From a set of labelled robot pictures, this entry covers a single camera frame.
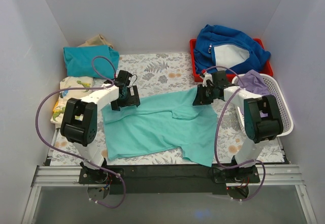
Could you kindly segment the mint green t shirt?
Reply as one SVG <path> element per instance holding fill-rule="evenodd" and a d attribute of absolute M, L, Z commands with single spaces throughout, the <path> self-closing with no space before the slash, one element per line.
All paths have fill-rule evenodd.
<path fill-rule="evenodd" d="M 109 160 L 181 148 L 184 159 L 211 166 L 217 114 L 211 105 L 194 106 L 196 93 L 192 88 L 152 95 L 120 111 L 103 108 Z"/>

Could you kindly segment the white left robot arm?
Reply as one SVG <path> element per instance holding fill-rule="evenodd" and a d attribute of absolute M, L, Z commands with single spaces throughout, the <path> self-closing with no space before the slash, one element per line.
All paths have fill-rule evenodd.
<path fill-rule="evenodd" d="M 96 183 L 103 183 L 108 177 L 107 169 L 103 168 L 104 157 L 93 142 L 98 129 L 98 113 L 106 106 L 120 111 L 123 107 L 140 105 L 138 89 L 130 85 L 133 76 L 121 70 L 114 83 L 107 81 L 91 94 L 80 99 L 70 98 L 66 103 L 60 133 L 73 143 L 84 166 L 92 169 L 90 176 Z"/>

